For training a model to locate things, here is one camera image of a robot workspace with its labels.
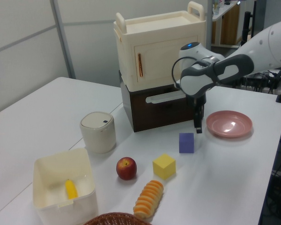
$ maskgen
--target blue cube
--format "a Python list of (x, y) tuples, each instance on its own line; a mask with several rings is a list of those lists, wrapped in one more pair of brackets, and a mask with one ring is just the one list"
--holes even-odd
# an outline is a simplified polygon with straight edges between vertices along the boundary
[(193, 133), (179, 134), (179, 153), (194, 153)]

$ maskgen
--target white plastic bin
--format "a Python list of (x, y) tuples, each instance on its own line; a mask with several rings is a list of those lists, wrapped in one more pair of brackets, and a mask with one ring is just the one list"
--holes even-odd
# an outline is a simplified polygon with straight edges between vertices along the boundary
[[(65, 182), (78, 197), (68, 200)], [(83, 224), (98, 215), (89, 156), (84, 148), (38, 159), (33, 171), (33, 205), (44, 225)]]

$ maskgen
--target pink plate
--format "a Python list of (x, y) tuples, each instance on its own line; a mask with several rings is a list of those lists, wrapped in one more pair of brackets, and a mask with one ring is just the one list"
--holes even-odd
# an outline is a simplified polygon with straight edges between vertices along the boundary
[(206, 119), (208, 130), (222, 137), (241, 137), (252, 129), (252, 120), (235, 111), (218, 111)]

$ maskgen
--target white box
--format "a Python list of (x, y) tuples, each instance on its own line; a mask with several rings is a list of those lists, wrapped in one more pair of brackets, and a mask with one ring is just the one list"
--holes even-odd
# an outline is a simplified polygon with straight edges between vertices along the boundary
[[(191, 1), (187, 12), (128, 20), (117, 13), (114, 33), (120, 72), (129, 91), (173, 84), (171, 70), (180, 48), (190, 42), (206, 45), (204, 8)], [(178, 67), (174, 69), (174, 77), (180, 78)]]
[[(78, 197), (68, 200), (65, 182)], [(98, 215), (89, 156), (84, 148), (38, 159), (33, 171), (33, 205), (44, 225), (83, 224)]]

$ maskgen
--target drawer handle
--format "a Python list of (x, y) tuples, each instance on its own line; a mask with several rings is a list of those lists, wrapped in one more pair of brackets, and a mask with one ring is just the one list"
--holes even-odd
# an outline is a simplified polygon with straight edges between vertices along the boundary
[(146, 102), (158, 104), (161, 102), (169, 102), (181, 98), (185, 98), (185, 93), (183, 93), (181, 90), (177, 90), (169, 93), (146, 97)]
[(139, 57), (140, 77), (143, 77), (143, 74), (142, 74), (142, 65), (141, 65), (141, 54), (140, 54), (140, 53), (137, 53), (137, 56)]

